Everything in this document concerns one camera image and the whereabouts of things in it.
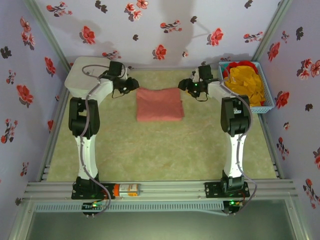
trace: yellow cloth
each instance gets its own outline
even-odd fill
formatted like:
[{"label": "yellow cloth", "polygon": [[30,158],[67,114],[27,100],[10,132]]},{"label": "yellow cloth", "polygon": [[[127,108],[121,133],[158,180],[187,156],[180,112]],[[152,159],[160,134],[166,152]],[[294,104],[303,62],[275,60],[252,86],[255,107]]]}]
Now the yellow cloth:
[{"label": "yellow cloth", "polygon": [[233,92],[249,97],[251,107],[260,107],[265,101],[264,84],[250,66],[237,66],[230,69],[230,79],[224,84]]}]

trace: pink towel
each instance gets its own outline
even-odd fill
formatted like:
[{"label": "pink towel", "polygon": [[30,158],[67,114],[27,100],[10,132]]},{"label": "pink towel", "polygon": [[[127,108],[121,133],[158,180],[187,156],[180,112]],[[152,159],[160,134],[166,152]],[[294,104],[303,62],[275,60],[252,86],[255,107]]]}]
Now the pink towel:
[{"label": "pink towel", "polygon": [[185,116],[180,99],[180,89],[149,90],[138,88],[136,92],[138,122],[181,121]]}]

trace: floor mat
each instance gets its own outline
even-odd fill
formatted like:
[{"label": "floor mat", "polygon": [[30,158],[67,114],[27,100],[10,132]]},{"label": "floor mat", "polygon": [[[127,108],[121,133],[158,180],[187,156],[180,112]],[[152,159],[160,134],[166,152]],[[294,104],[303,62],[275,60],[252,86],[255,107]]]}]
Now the floor mat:
[{"label": "floor mat", "polygon": [[[130,76],[141,87],[159,90],[177,87],[191,71],[133,71]],[[183,91],[181,100],[185,115],[182,121],[137,122],[136,91],[117,99],[108,95],[99,106],[100,129],[95,145],[100,180],[219,180],[227,149],[220,125],[221,106],[214,98],[198,102]],[[73,182],[78,175],[78,149],[68,128],[68,105],[50,164],[49,182]],[[244,144],[244,171],[254,179],[275,178],[258,115],[253,118]]]}]

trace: floral wallpaper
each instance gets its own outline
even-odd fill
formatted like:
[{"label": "floral wallpaper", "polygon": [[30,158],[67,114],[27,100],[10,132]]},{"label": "floral wallpaper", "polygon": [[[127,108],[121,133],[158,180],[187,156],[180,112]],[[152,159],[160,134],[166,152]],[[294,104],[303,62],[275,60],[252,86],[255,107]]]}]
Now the floral wallpaper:
[{"label": "floral wallpaper", "polygon": [[134,68],[194,68],[221,59],[250,60],[279,4],[279,0],[35,2],[69,63],[79,56],[112,58],[116,52],[114,60],[121,57]]},{"label": "floral wallpaper", "polygon": [[[54,8],[59,14],[63,7]],[[6,240],[25,187],[36,180],[67,73],[23,0],[4,1],[0,11],[0,239]]]},{"label": "floral wallpaper", "polygon": [[260,59],[276,107],[265,117],[285,178],[294,180],[313,239],[320,229],[318,0],[293,1]]}]

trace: plastic basket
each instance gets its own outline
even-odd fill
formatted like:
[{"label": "plastic basket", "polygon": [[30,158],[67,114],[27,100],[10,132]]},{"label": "plastic basket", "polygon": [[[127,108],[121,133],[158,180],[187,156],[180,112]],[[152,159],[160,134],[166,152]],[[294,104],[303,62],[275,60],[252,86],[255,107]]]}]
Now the plastic basket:
[{"label": "plastic basket", "polygon": [[[219,62],[219,77],[220,77],[220,79],[224,79],[222,73],[230,63],[233,63],[233,61],[221,61],[221,62]],[[271,110],[271,109],[273,109],[275,107],[275,103],[274,103],[274,101],[272,99],[272,96],[271,96],[271,93],[269,91],[268,84],[267,84],[264,72],[262,71],[260,63],[258,63],[256,61],[252,61],[252,63],[258,69],[258,74],[259,74],[260,78],[262,79],[262,82],[263,82],[263,85],[264,85],[265,102],[264,102],[263,106],[252,106],[252,107],[250,107],[250,109],[251,109],[252,113],[265,114],[269,110]]]}]

